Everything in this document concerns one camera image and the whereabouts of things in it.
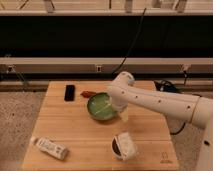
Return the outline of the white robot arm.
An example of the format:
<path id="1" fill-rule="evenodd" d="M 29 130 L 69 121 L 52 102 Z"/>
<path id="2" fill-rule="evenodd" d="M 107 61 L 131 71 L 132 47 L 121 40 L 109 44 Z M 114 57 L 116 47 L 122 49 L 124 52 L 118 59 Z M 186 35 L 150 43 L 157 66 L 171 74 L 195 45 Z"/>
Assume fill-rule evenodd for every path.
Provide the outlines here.
<path id="1" fill-rule="evenodd" d="M 204 130 L 195 171 L 213 171 L 213 99 L 153 91 L 134 87 L 129 72 L 121 72 L 108 85 L 107 94 L 115 111 L 123 112 L 129 103 L 191 123 Z"/>

